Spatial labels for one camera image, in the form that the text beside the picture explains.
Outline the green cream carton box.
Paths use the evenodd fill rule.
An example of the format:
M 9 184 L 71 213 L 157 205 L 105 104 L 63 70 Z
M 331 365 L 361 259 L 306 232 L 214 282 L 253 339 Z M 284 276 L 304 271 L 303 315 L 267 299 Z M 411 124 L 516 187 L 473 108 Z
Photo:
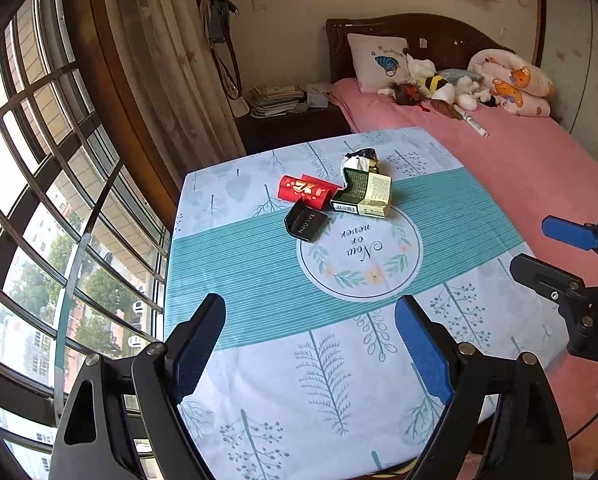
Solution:
M 374 171 L 343 169 L 346 186 L 331 198 L 331 208 L 358 216 L 384 219 L 390 206 L 392 179 Z

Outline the foil snack bag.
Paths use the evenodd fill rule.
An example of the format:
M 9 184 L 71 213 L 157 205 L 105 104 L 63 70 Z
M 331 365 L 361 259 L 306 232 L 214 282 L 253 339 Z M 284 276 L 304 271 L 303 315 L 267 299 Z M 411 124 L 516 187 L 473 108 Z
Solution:
M 343 156 L 340 164 L 343 180 L 379 174 L 379 158 L 375 148 L 361 148 Z

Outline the black small box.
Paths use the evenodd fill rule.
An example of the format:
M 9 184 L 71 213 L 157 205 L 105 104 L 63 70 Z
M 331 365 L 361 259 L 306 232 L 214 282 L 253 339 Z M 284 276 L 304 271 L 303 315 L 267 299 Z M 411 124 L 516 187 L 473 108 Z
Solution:
M 297 240 L 313 243 L 318 237 L 328 215 L 309 207 L 303 200 L 297 200 L 284 218 L 286 232 Z

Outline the red cylindrical box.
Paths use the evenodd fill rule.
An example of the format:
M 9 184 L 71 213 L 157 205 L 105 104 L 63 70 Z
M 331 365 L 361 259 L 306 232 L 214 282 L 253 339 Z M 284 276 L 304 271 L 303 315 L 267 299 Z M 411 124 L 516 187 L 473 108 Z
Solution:
M 338 185 L 307 174 L 303 174 L 300 178 L 282 176 L 277 197 L 290 203 L 297 203 L 300 200 L 310 208 L 324 210 L 338 191 Z

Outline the pink bed blanket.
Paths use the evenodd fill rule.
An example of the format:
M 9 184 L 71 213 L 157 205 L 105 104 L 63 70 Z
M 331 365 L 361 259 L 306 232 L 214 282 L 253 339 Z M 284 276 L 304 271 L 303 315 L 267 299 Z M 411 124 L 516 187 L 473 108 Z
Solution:
M 333 100 L 356 132 L 406 126 L 428 131 L 489 191 L 538 258 L 598 285 L 594 252 L 541 231 L 547 216 L 598 220 L 598 163 L 552 119 L 481 107 L 474 116 L 486 133 L 479 136 L 466 122 L 364 93 L 354 79 L 336 82 Z

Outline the white marker pen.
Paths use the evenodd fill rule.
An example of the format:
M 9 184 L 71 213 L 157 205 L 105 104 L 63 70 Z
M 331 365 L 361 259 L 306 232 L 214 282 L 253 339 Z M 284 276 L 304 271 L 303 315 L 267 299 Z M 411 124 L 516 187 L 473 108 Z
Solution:
M 480 125 L 476 119 L 472 118 L 472 116 L 468 114 L 466 110 L 463 110 L 463 108 L 458 105 L 455 105 L 454 108 L 456 112 L 460 115 L 460 117 L 463 118 L 463 121 L 466 122 L 466 124 L 470 125 L 470 127 L 473 128 L 474 131 L 477 131 L 477 133 L 479 133 L 480 136 L 483 136 L 484 138 L 489 136 L 488 131 L 486 131 L 485 128 L 483 128 L 482 125 Z

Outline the folded cartoon bear quilt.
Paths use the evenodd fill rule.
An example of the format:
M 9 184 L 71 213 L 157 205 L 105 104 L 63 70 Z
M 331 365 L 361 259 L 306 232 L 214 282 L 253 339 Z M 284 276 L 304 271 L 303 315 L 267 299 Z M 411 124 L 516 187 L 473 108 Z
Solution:
M 555 92 L 552 79 L 515 53 L 484 49 L 470 60 L 468 70 L 482 77 L 482 84 L 506 112 L 524 117 L 548 117 L 549 99 Z

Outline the white plush toy pile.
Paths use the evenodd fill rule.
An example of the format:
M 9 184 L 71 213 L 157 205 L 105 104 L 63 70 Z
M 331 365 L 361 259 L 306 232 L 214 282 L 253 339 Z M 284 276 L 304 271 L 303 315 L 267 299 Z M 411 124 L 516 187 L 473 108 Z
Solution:
M 496 107 L 497 100 L 482 84 L 482 77 L 468 70 L 439 70 L 430 60 L 418 60 L 404 50 L 404 70 L 407 77 L 402 81 L 390 81 L 387 87 L 377 91 L 389 96 L 400 106 L 417 106 L 424 112 L 437 113 L 463 120 L 464 113 L 474 112 L 478 105 Z

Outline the dark wooden headboard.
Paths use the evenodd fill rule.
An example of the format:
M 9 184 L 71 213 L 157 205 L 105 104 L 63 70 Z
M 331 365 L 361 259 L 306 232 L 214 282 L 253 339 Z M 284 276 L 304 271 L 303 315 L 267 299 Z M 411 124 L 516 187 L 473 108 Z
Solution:
M 414 58 L 428 58 L 436 68 L 467 68 L 471 58 L 486 49 L 512 52 L 455 18 L 429 13 L 404 13 L 381 18 L 329 18 L 325 22 L 331 82 L 355 76 L 347 36 L 401 37 Z

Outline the leaf patterned tablecloth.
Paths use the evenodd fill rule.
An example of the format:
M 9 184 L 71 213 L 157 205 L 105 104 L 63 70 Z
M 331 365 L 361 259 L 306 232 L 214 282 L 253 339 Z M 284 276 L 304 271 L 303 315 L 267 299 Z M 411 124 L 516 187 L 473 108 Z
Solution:
M 284 226 L 283 177 L 340 182 L 373 148 L 392 180 L 387 216 L 331 212 L 312 242 Z M 208 294 L 226 320 L 180 412 L 219 479 L 349 479 L 418 455 L 444 404 L 395 326 L 412 295 L 489 356 L 564 352 L 557 309 L 509 273 L 527 244 L 491 195 L 419 128 L 351 134 L 200 169 L 182 188 L 165 328 Z

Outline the white butterfly pillow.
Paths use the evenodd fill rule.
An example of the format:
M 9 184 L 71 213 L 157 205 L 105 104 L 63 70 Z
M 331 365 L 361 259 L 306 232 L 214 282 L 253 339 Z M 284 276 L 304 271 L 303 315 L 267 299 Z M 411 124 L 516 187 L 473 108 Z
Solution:
M 347 40 L 357 83 L 363 93 L 377 93 L 392 82 L 401 84 L 410 77 L 406 39 L 348 34 Z

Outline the dark wooden nightstand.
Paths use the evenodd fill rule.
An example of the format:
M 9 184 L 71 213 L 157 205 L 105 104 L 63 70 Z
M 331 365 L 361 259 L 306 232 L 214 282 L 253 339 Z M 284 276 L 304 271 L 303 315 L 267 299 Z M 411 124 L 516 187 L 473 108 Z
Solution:
M 334 104 L 270 118 L 246 115 L 235 122 L 248 155 L 351 133 L 345 115 Z

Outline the stack of books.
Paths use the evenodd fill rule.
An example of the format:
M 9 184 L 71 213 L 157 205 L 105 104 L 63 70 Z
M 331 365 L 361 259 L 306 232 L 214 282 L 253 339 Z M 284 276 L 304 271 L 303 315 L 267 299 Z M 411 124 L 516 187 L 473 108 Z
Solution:
M 302 112 L 305 108 L 305 92 L 298 86 L 269 86 L 260 84 L 249 90 L 246 101 L 250 115 L 258 119 L 284 116 Z

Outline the beige floral curtain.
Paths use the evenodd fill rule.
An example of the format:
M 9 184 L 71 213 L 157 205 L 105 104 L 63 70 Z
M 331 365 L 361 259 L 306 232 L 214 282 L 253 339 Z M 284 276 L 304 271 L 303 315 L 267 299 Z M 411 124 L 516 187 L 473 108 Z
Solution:
M 170 177 L 244 156 L 196 0 L 105 0 L 115 46 Z

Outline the hanging black bag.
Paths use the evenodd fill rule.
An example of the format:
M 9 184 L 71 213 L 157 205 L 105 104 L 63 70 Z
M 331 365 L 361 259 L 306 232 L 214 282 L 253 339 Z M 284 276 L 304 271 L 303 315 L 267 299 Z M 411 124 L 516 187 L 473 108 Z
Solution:
M 231 0 L 203 0 L 205 3 L 205 34 L 211 58 L 217 69 L 221 87 L 230 101 L 243 95 L 243 81 L 232 38 L 231 20 L 238 15 Z

